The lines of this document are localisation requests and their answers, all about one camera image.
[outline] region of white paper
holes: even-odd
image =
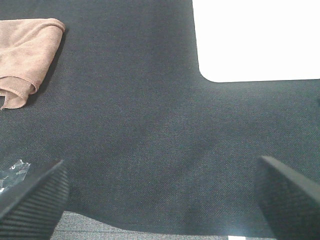
[[[214,82],[320,78],[320,1],[193,0],[201,74]]]

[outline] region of brown cloth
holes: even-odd
[[[54,18],[0,20],[0,109],[21,108],[38,91],[64,31]]]

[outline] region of textured fabric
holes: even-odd
[[[195,236],[127,231],[95,221],[77,213],[65,211],[51,240],[228,240],[227,236]],[[251,238],[246,240],[272,240]]]
[[[207,81],[191,0],[11,0],[0,16],[68,26],[38,93],[0,112],[0,168],[64,159],[68,211],[134,231],[272,238],[257,156],[320,182],[320,81]]]
[[[64,31],[53,18],[0,20],[0,109],[20,108],[38,91]]]

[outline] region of brown microfiber towel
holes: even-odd
[[[21,108],[38,91],[64,31],[54,18],[0,20],[0,109]]]

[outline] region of floor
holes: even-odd
[[[228,236],[194,236],[127,231],[65,211],[51,240],[228,240]],[[245,240],[272,240],[251,238]]]

